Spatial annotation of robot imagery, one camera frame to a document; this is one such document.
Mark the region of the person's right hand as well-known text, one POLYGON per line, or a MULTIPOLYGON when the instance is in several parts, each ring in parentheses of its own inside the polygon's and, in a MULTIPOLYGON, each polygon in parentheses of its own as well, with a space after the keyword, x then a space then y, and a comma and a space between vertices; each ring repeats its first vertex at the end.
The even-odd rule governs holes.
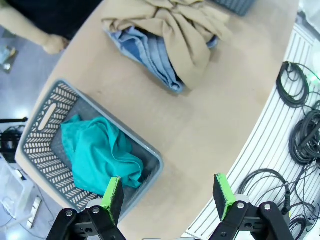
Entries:
POLYGON ((62 36, 51 34, 42 45, 43 49, 50 55, 58 54, 66 49, 70 41, 62 36))

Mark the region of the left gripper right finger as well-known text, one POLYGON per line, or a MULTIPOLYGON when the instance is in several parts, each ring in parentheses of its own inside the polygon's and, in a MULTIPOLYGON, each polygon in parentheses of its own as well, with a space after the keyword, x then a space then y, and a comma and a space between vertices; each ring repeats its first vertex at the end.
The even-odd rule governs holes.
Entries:
POLYGON ((255 240, 294 238, 285 216, 274 202, 263 202, 256 207, 237 200, 223 173, 214 175, 213 199, 220 223, 209 237, 211 240, 234 240, 239 232, 249 232, 255 240))

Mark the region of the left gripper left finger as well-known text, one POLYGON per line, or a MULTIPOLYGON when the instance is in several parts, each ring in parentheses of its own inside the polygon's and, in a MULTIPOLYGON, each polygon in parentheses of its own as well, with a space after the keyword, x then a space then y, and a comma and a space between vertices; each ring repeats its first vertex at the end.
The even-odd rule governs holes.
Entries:
POLYGON ((118 222, 124 201, 124 190, 119 177, 111 178, 100 205, 82 212, 64 208, 56 217, 47 236, 48 240, 124 240, 118 222))

